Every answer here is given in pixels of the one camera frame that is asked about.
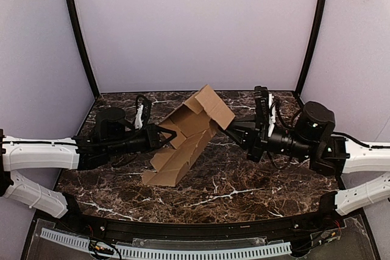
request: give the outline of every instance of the cardboard box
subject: cardboard box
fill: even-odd
[[[235,115],[210,85],[204,86],[160,123],[175,130],[173,149],[162,148],[151,159],[157,172],[147,170],[142,182],[148,185],[175,186],[193,166],[218,131],[226,129]]]

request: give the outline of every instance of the open cardboard box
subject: open cardboard box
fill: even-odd
[[[193,166],[218,131],[226,129],[235,115],[210,85],[204,86],[168,115],[160,126],[176,131],[174,149],[162,148],[151,159],[157,172],[147,170],[142,182],[148,185],[175,186]]]

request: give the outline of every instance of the black pole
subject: black pole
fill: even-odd
[[[314,48],[316,47],[319,28],[321,26],[322,14],[324,13],[325,0],[317,0],[316,13],[314,14],[313,26],[311,28],[310,39],[307,45],[305,59],[300,71],[299,80],[295,92],[298,96],[302,93],[303,86],[309,72],[311,59],[313,58]]]
[[[81,61],[84,66],[84,70],[87,75],[88,82],[90,83],[93,96],[95,97],[95,99],[97,99],[100,96],[100,92],[98,89],[98,85],[96,84],[95,77],[93,75],[87,50],[85,49],[84,39],[80,28],[80,22],[79,22],[79,18],[77,17],[76,5],[74,3],[74,0],[66,0],[66,4],[68,5],[69,17],[71,19],[71,23],[73,27],[74,38],[76,39],[77,47],[79,48]]]

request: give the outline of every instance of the marble tabletop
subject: marble tabletop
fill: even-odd
[[[254,113],[252,91],[218,91],[240,118]],[[192,92],[143,93],[152,102],[151,122],[159,123]],[[81,135],[94,124],[95,114],[105,107],[125,109],[128,119],[135,114],[137,93],[102,94],[91,109]],[[281,102],[282,116],[289,121],[299,109],[290,92],[274,92]],[[153,169],[153,153],[139,155],[126,166],[112,164],[95,170],[64,170],[56,191],[76,196],[83,213],[111,219],[153,223],[233,223],[294,216],[316,211],[319,198],[337,190],[333,177],[309,170],[308,163],[292,160],[277,170],[267,158],[260,163],[246,159],[245,151],[222,133],[208,144],[192,169],[174,188],[145,186],[141,174]],[[112,159],[126,163],[132,156]],[[288,161],[275,156],[277,164]]]

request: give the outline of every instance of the perforated metal rail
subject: perforated metal rail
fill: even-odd
[[[60,245],[89,253],[90,240],[83,236],[72,236],[58,230],[42,228],[41,237]],[[270,258],[291,253],[291,244],[281,243],[262,247],[239,248],[231,250],[211,251],[178,251],[178,250],[154,250],[146,248],[128,247],[116,245],[123,259],[158,259],[158,260],[255,260]],[[119,258],[115,253],[112,258]]]

